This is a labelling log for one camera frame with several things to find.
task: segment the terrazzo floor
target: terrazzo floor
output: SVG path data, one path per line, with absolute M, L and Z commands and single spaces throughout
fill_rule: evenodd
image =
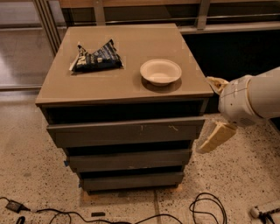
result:
M 5 57 L 17 60 L 15 54 Z M 6 65 L 2 63 L 1 69 L 8 69 Z M 28 74 L 29 67 L 32 69 L 32 65 L 26 65 L 25 74 Z M 7 77 L 5 80 L 4 84 L 9 83 Z M 212 193 L 218 197 L 230 224 L 261 223 L 250 216 L 251 207 L 280 199 L 280 135 L 269 122 L 238 129 L 233 138 L 211 153 L 201 155 L 196 152 L 199 140 L 206 137 L 211 123 L 224 121 L 220 114 L 205 115 L 204 128 L 193 144 L 191 160 L 178 188 L 88 195 L 79 188 L 76 174 L 65 166 L 63 150 L 55 147 L 46 132 L 46 120 L 34 104 L 37 94 L 0 92 L 0 197 L 24 203 L 31 210 L 51 207 L 75 211 L 87 221 L 104 219 L 136 223 L 155 214 L 171 214 L 184 224 L 194 223 L 188 208 L 199 193 Z M 13 224 L 19 216 L 24 216 L 25 223 L 48 224 L 55 215 L 53 212 L 13 213 L 5 208 L 6 204 L 5 199 L 0 199 L 0 223 Z M 222 223 L 220 209 L 210 201 L 200 202 L 197 208 L 214 213 Z M 91 217 L 94 212 L 106 215 Z M 72 217 L 72 223 L 85 223 L 77 215 Z M 196 217 L 200 224 L 216 223 L 209 215 L 197 214 Z M 274 218 L 280 223 L 279 214 Z M 59 215 L 52 223 L 69 223 L 69 217 Z M 143 223 L 178 224 L 166 216 Z

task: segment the bowl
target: bowl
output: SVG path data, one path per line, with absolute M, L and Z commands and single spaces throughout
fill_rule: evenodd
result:
M 155 86 L 166 86 L 177 81 L 182 70 L 179 65 L 168 59 L 148 60 L 140 67 L 140 73 Z

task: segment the drawer gap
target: drawer gap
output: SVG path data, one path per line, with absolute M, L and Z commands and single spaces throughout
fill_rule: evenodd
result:
M 203 100 L 44 107 L 49 124 L 99 123 L 199 116 Z
M 181 171 L 182 171 L 182 166 L 168 166 L 168 167 L 156 167 L 156 168 L 120 170 L 120 171 L 91 171 L 91 172 L 81 172 L 80 178 L 98 179 L 98 178 L 108 178 L 108 177 L 123 177 L 123 176 L 181 172 Z
M 170 151 L 189 149 L 191 140 L 158 142 L 158 143 L 126 143 L 113 145 L 98 145 L 86 147 L 66 148 L 69 157 L 106 155 L 114 153 L 144 152 L 144 151 Z

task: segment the glass window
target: glass window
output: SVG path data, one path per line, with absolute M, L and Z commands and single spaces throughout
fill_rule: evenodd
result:
M 48 1 L 49 7 L 52 12 L 53 19 L 57 26 L 65 25 L 65 20 L 63 14 L 61 13 L 60 2 L 59 1 Z
M 198 4 L 105 7 L 107 25 L 176 23 L 194 25 Z
M 211 3 L 207 24 L 231 24 L 280 20 L 280 2 Z
M 94 8 L 62 9 L 67 26 L 96 25 Z
M 40 21 L 33 3 L 0 3 L 0 27 L 34 26 L 40 26 Z

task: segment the tan tabletop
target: tan tabletop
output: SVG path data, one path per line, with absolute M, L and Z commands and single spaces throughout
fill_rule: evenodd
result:
M 70 64 L 78 54 L 77 44 L 92 53 L 114 40 L 123 68 L 75 73 Z M 179 64 L 181 79 L 154 87 L 140 74 L 147 60 L 166 59 Z M 133 102 L 170 97 L 209 97 L 213 91 L 175 24 L 141 24 L 70 27 L 36 100 L 53 103 Z

